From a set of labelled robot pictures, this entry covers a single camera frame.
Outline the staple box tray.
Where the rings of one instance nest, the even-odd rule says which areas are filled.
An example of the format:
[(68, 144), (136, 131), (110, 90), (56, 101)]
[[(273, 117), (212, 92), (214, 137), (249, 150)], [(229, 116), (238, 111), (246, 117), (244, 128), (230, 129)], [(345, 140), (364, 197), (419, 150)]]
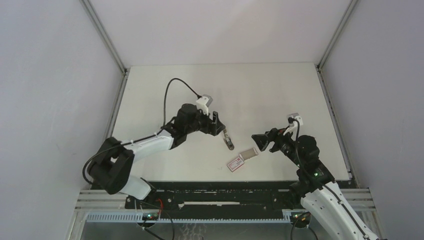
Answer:
[(252, 147), (252, 148), (250, 148), (248, 150), (244, 150), (244, 151), (242, 151), (242, 152), (239, 153), (239, 157), (243, 161), (249, 160), (249, 159), (254, 158), (254, 157), (258, 156), (258, 155), (259, 155), (259, 153), (258, 153), (258, 151), (256, 150), (255, 147)]

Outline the red white staple box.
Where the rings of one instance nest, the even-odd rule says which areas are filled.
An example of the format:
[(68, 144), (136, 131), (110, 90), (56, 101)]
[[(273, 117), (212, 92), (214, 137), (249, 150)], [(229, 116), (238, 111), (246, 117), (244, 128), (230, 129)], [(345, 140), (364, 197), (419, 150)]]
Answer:
[(226, 166), (231, 172), (234, 172), (237, 169), (239, 169), (241, 166), (243, 166), (244, 164), (245, 164), (245, 160), (241, 156), (238, 156), (234, 158), (233, 160), (231, 160), (230, 162), (228, 162)]

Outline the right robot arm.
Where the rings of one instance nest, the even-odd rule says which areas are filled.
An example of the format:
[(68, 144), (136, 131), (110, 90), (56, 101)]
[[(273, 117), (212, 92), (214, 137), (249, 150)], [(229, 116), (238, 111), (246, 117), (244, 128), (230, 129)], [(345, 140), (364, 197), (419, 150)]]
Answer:
[(379, 239), (355, 212), (334, 176), (321, 162), (316, 139), (310, 135), (293, 139), (293, 134), (284, 131), (272, 128), (251, 138), (261, 152), (273, 144), (271, 153), (283, 153), (298, 167), (298, 181), (289, 187), (289, 203), (295, 208), (303, 207), (334, 240)]

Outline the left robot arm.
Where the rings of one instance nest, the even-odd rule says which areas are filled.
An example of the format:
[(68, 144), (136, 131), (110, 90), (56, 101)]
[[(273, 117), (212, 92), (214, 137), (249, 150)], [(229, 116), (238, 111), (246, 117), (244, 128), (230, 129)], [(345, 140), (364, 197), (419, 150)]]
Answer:
[(194, 132), (217, 136), (226, 126), (219, 114), (206, 114), (196, 105), (185, 103), (177, 115), (165, 123), (158, 133), (122, 142), (115, 137), (107, 138), (85, 164), (83, 178), (91, 177), (90, 184), (98, 184), (108, 194), (122, 193), (135, 198), (143, 208), (149, 209), (156, 203), (157, 196), (152, 186), (142, 177), (131, 174), (134, 163), (150, 155), (172, 150)]

